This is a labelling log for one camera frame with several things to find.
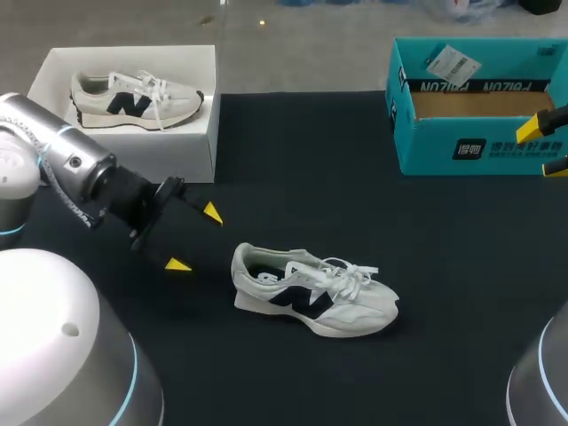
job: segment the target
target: cardboard box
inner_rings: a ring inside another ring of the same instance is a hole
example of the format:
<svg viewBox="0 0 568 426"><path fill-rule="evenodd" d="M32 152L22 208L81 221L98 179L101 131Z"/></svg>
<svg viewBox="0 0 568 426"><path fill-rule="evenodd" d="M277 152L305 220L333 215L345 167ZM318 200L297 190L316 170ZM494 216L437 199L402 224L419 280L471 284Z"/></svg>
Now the cardboard box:
<svg viewBox="0 0 568 426"><path fill-rule="evenodd" d="M428 67L451 46L481 64L461 87ZM568 128L518 145L517 129L568 103L568 40L398 38L386 101L405 175L541 175Z"/></svg>
<svg viewBox="0 0 568 426"><path fill-rule="evenodd" d="M187 182L215 178L220 97L215 46L84 47L52 49L28 96L116 154L118 162L153 182L173 176ZM135 75L145 70L157 78L189 84L205 95L192 120L166 131L136 126L84 129L69 94L71 76Z"/></svg>

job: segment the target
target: shoelace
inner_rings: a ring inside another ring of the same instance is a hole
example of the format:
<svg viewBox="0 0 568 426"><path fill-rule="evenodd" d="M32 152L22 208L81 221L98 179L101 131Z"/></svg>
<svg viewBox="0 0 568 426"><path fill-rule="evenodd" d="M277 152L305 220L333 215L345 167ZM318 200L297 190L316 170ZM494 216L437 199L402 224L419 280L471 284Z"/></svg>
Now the shoelace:
<svg viewBox="0 0 568 426"><path fill-rule="evenodd" d="M120 79L121 75L115 75L114 78ZM170 95L166 93L168 82L161 78L154 77L147 71L138 71L137 78L140 80L141 84L138 87L134 87L134 91L139 95L148 96L152 100L152 107L158 127L161 131L165 131L162 125L162 119L160 118L159 106L171 100ZM131 81L123 80L128 85L131 85Z"/></svg>
<svg viewBox="0 0 568 426"><path fill-rule="evenodd" d="M332 297L333 301L340 296L347 298L349 302L353 302L359 295L359 291L371 283L371 275L379 272L378 268L357 266L338 257L328 257L323 259L323 261L325 263L336 261L345 266L344 268L340 266L320 268L321 271L326 273L326 278L318 282L316 287L331 290L332 293L335 293Z"/></svg>

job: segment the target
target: gray floor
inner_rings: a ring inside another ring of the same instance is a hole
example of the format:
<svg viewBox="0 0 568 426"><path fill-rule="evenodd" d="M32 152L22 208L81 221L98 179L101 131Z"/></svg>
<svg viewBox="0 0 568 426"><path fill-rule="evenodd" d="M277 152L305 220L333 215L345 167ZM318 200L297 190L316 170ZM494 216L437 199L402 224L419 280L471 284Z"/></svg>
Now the gray floor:
<svg viewBox="0 0 568 426"><path fill-rule="evenodd" d="M0 92L26 93L52 47L214 43L225 93L366 91L384 87L395 36L568 36L568 5L543 17L509 7L467 26L395 4L220 1L0 0Z"/></svg>

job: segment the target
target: white sneaker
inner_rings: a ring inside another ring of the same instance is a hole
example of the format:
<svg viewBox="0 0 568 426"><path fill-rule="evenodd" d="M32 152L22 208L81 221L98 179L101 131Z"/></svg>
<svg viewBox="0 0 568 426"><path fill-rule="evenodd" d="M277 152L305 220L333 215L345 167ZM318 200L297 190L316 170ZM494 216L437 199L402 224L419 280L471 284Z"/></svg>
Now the white sneaker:
<svg viewBox="0 0 568 426"><path fill-rule="evenodd" d="M147 130L164 130L197 113L203 93L191 86L166 82L146 71L140 71L136 77L77 73L71 80L71 99L84 128L133 124Z"/></svg>
<svg viewBox="0 0 568 426"><path fill-rule="evenodd" d="M231 272L237 308L296 317L325 337L370 335L398 315L397 294L371 280L376 268L243 243L235 250Z"/></svg>

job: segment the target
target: cable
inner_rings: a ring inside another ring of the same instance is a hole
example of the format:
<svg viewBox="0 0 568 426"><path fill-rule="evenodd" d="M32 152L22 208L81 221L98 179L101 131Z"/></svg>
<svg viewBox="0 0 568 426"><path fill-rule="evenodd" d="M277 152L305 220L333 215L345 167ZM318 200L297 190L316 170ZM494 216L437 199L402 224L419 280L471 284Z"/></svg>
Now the cable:
<svg viewBox="0 0 568 426"><path fill-rule="evenodd" d="M41 142L36 138L34 133L32 133L32 131L25 124L23 124L22 122L20 122L19 120L15 119L15 118L0 115L0 122L5 122L5 123L8 123L8 124L11 124L12 126L17 128L18 130L22 131L24 133L24 135L26 135L26 137L29 139L29 141L34 146L34 149L35 149L35 152L37 153L37 156L41 159L41 163L43 165L43 171L45 172L45 176L47 177L47 180L49 180L51 186L53 186L53 189L55 190L57 195L63 201L63 204L65 204L65 206L68 209L70 209L77 217L79 217L81 219L81 221L83 221L83 223L85 223L87 225L87 227L91 228L93 226L94 219L92 217L90 217L89 215L87 215L84 211L82 211L73 202L73 200L71 200L68 197L68 195L65 193L65 191L63 191L63 189L59 185L59 182L57 181L57 178L55 177L55 174L53 173L53 169L51 168L51 165L47 161L47 158L45 158L46 155L47 155L47 151L49 151L49 147L51 145L48 145L48 148L44 150Z"/></svg>

